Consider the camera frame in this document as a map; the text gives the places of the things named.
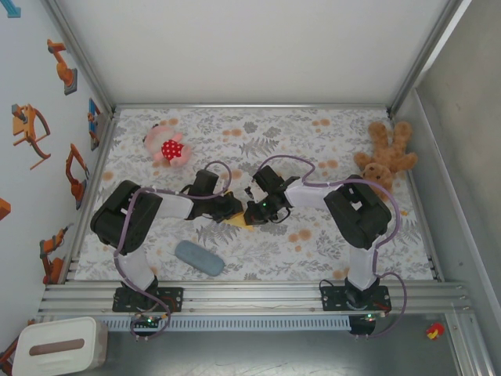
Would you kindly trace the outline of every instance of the teddy bear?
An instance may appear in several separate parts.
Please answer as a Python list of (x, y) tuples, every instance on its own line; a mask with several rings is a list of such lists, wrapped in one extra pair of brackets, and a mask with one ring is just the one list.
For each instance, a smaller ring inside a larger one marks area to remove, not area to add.
[(166, 125), (155, 124), (142, 139), (154, 161), (167, 159), (172, 167), (183, 166), (191, 157), (191, 147), (180, 143), (182, 133)]
[[(355, 163), (363, 171), (365, 180), (380, 184), (391, 193), (393, 179), (399, 171), (410, 170), (417, 163), (416, 153), (405, 154), (405, 148), (413, 134), (413, 127), (406, 121), (400, 121), (393, 131), (393, 143), (388, 145), (387, 130), (383, 123), (375, 121), (369, 125), (369, 135), (373, 141), (373, 156), (357, 153)], [(371, 187), (377, 196), (387, 200), (387, 196), (375, 187)]]

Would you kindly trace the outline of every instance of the brown teddy bear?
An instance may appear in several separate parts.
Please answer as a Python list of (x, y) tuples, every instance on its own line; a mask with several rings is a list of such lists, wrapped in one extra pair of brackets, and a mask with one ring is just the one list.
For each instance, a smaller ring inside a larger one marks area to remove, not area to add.
[[(388, 145), (387, 130), (383, 123), (376, 121), (369, 125), (369, 135), (373, 141), (374, 153), (370, 157), (365, 153), (354, 156), (355, 163), (363, 170), (365, 180), (379, 183), (391, 192), (393, 179), (397, 172), (410, 170), (417, 163), (416, 153), (405, 154), (405, 148), (413, 134), (413, 127), (406, 121), (400, 121), (393, 132), (393, 143)], [(373, 188), (377, 196), (387, 200), (386, 195)]]

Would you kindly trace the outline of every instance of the gray floor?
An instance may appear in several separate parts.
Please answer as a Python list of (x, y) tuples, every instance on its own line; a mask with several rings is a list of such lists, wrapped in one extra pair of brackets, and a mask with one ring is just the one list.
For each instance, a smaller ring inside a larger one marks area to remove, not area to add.
[(168, 333), (136, 343), (111, 333), (106, 364), (81, 374), (152, 376), (367, 376), (457, 374), (447, 336), (430, 341), (432, 320), (406, 316), (387, 337), (358, 341), (346, 332)]

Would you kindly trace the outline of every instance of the gray sponge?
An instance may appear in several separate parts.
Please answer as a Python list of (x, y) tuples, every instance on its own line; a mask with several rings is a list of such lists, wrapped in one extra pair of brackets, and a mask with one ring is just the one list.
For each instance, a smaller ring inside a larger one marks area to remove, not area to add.
[(225, 263), (218, 256), (191, 241), (183, 240), (177, 245), (174, 255), (200, 272), (216, 277), (225, 268)]

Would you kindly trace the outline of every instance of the floral tablecloth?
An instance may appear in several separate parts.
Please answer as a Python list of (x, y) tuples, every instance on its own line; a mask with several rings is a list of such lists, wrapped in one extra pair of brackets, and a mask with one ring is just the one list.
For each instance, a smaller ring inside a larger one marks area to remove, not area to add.
[[(94, 211), (124, 179), (141, 186), (180, 190), (193, 182), (196, 171), (216, 159), (231, 167), (231, 190), (242, 201), (248, 200), (243, 190), (257, 167), (274, 154), (292, 154), (314, 162), (317, 169), (312, 180), (345, 179), (359, 172), (353, 154), (371, 153), (367, 127), (372, 121), (382, 121), (391, 133), (384, 108), (122, 110)], [(193, 148), (187, 165), (174, 169), (166, 161), (153, 162), (142, 138), (154, 124), (170, 125), (184, 135), (182, 143)], [(284, 178), (308, 170), (301, 162), (285, 159), (273, 161), (272, 166)], [(213, 171), (222, 179), (228, 178), (222, 167), (215, 165)], [(406, 279), (429, 280), (432, 275), (405, 174), (395, 180), (394, 193), (402, 213), (402, 230), (381, 248), (378, 270), (394, 270)], [(285, 222), (256, 226), (254, 232), (206, 218), (156, 219), (142, 246), (158, 278), (213, 279), (174, 256), (175, 245), (181, 240), (198, 243), (225, 261), (216, 280), (342, 279), (349, 268), (349, 246), (332, 217), (313, 208), (293, 209)], [(111, 247), (101, 244), (88, 230), (75, 279), (118, 280), (112, 253)]]

